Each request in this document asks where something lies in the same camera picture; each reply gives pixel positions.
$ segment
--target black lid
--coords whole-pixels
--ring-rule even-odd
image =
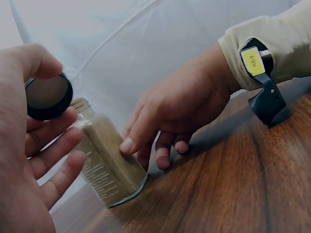
[[[73,96],[72,85],[64,73],[51,79],[30,79],[25,90],[28,115],[41,121],[60,117]]]

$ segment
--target wrist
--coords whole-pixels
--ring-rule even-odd
[[[226,58],[222,52],[219,43],[208,47],[203,53],[204,72],[222,91],[232,95],[234,92],[241,89],[240,84],[234,77]]]

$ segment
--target beige sleeve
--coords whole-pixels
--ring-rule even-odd
[[[311,0],[302,0],[275,17],[262,16],[238,24],[219,39],[234,77],[246,90],[260,88],[247,75],[240,57],[240,50],[253,37],[271,51],[271,77],[276,83],[311,76]]]

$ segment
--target fingernail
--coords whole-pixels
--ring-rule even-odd
[[[131,138],[127,137],[121,144],[120,150],[124,153],[129,153],[132,150],[133,141]]]

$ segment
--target spice jar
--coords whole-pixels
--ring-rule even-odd
[[[82,176],[107,208],[135,197],[143,188],[147,173],[133,155],[122,155],[122,138],[111,120],[94,113],[84,98],[72,101],[78,112],[74,126],[83,139],[74,150],[86,155]]]

